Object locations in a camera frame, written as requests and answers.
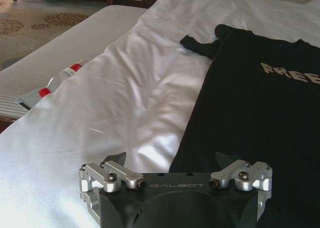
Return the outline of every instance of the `wrinkled fabric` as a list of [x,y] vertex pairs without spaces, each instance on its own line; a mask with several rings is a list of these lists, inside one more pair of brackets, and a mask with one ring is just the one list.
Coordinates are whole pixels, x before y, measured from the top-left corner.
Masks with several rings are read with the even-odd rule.
[[98,227],[79,198],[78,168],[110,154],[126,151],[125,166],[137,172],[169,170],[211,63],[181,47],[186,34],[210,43],[225,23],[319,46],[319,14],[273,0],[158,0],[0,134],[2,224]]

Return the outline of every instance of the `bolt head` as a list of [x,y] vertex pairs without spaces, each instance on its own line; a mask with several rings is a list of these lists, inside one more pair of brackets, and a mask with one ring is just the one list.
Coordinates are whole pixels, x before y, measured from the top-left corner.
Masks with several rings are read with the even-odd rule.
[[248,180],[249,173],[248,172],[239,172],[239,178],[241,178],[242,180]]
[[136,189],[141,191],[147,187],[147,182],[145,180],[139,180],[136,184]]
[[116,173],[109,173],[107,179],[110,182],[114,182],[117,179]]
[[220,182],[217,179],[213,179],[211,181],[209,181],[209,187],[211,187],[212,189],[217,189],[220,187]]

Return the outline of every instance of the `floor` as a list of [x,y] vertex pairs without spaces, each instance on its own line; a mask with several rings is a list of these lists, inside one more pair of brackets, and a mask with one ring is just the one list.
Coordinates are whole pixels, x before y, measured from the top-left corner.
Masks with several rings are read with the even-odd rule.
[[95,0],[0,0],[0,71],[105,6]]

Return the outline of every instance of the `silver metal bracket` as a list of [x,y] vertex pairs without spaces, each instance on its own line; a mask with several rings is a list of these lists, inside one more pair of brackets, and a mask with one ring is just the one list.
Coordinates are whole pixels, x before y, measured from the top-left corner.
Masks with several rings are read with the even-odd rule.
[[114,161],[85,164],[79,169],[80,198],[86,202],[87,209],[100,225],[99,189],[107,193],[117,192],[122,181],[129,189],[142,190],[147,184],[144,176],[124,168]]
[[272,168],[264,162],[250,165],[246,161],[237,160],[221,170],[211,173],[211,186],[221,189],[229,186],[234,180],[235,187],[240,191],[258,190],[257,220],[265,211],[266,201],[272,194]]

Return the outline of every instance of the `bed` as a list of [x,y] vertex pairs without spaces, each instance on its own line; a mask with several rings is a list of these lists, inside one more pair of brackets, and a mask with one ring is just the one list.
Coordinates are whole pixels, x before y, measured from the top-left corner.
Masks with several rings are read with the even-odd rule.
[[137,24],[0,134],[2,223],[98,227],[78,168],[127,152],[137,172],[167,172],[211,60],[185,50],[216,25],[320,46],[319,0],[158,0]]
[[0,117],[15,120],[26,110],[15,99],[37,87],[82,58],[90,61],[128,32],[146,9],[112,5],[105,7],[0,72]]

